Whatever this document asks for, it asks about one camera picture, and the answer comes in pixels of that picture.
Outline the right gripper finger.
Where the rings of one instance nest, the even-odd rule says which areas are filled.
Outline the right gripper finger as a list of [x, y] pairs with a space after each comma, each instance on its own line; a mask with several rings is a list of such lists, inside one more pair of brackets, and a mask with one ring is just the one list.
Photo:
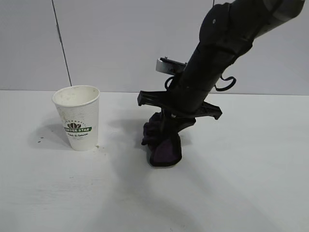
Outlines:
[[165, 109], [161, 109], [160, 131], [166, 132], [168, 130], [169, 130], [169, 112]]
[[196, 123], [195, 117], [178, 117], [177, 118], [177, 132], [180, 132]]

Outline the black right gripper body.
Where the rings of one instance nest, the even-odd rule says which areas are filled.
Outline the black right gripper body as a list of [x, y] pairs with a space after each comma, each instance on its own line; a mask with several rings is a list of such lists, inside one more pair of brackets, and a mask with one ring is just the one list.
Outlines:
[[167, 118], [196, 118], [211, 116], [216, 120], [222, 115], [220, 107], [205, 102], [207, 92], [176, 85], [176, 81], [166, 81], [164, 91], [141, 91], [139, 106], [159, 107]]

